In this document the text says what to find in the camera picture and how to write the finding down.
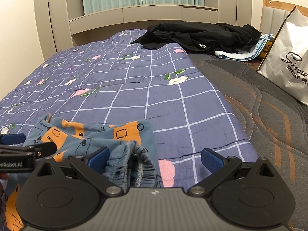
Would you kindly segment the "person's left hand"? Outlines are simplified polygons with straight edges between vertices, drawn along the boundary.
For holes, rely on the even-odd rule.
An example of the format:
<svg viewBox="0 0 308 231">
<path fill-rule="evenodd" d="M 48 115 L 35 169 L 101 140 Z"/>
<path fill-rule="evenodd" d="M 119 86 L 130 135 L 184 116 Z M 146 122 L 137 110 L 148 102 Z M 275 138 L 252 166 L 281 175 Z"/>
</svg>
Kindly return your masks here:
<svg viewBox="0 0 308 231">
<path fill-rule="evenodd" d="M 0 196 L 2 197 L 4 193 L 3 182 L 8 180 L 8 174 L 0 174 Z"/>
</svg>

